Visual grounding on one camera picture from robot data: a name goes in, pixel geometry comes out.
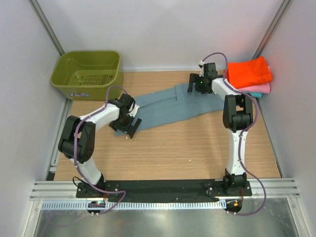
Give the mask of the grey-blue t shirt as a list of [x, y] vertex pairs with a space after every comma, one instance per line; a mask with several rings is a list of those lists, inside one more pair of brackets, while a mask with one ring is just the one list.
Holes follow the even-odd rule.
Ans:
[[224, 99], [218, 94], [188, 92], [187, 88], [185, 83], [181, 83], [165, 90], [135, 97], [139, 106], [135, 118], [142, 120], [137, 131], [223, 110]]

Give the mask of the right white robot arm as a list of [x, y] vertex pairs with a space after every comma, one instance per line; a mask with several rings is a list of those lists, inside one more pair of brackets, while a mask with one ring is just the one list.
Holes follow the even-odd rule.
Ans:
[[250, 183], [244, 168], [245, 143], [253, 123], [252, 100], [234, 88], [224, 76], [218, 74], [215, 63], [199, 63], [200, 73], [191, 73], [188, 92], [216, 94], [224, 100], [223, 125], [229, 134], [229, 158], [222, 181], [209, 187], [218, 196], [251, 196]]

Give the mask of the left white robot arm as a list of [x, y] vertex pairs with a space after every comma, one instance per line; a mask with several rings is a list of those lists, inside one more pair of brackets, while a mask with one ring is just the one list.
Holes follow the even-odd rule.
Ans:
[[108, 125], [133, 138], [142, 121], [136, 117], [138, 110], [134, 98], [124, 93], [87, 115], [66, 119], [58, 150], [74, 164], [93, 197], [98, 198], [105, 191], [104, 176], [93, 159], [96, 132]]

